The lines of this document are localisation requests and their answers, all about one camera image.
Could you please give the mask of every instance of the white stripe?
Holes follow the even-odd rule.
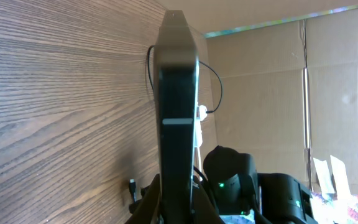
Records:
[[[193,118],[165,118],[162,120],[162,124],[192,124]]]

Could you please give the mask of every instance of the wood grain surface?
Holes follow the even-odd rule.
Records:
[[[0,223],[123,223],[158,172],[147,0],[0,0]],[[192,29],[200,59],[206,41]],[[213,106],[200,69],[200,104]],[[202,124],[203,157],[216,146]]]

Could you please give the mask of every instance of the cable connector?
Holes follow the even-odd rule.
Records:
[[[129,181],[129,192],[131,193],[134,202],[136,202],[136,182],[134,179]]]

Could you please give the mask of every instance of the white paper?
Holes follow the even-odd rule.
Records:
[[[345,163],[334,156],[331,156],[331,165],[335,179],[336,193],[338,200],[348,200],[351,197],[351,190],[347,181]]]
[[[314,167],[316,168],[318,182],[320,183],[322,194],[335,194],[334,186],[329,175],[327,161],[321,161],[313,158]]]

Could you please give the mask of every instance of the beige wall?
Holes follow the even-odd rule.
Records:
[[[232,29],[313,12],[358,4],[358,0],[157,0],[167,9],[180,9],[202,33]]]
[[[259,172],[306,181],[302,27],[291,22],[207,43],[209,63],[224,83],[215,113],[218,144],[252,154]],[[342,160],[358,194],[358,9],[308,19],[306,42],[312,157]],[[219,82],[211,83],[216,104]]]

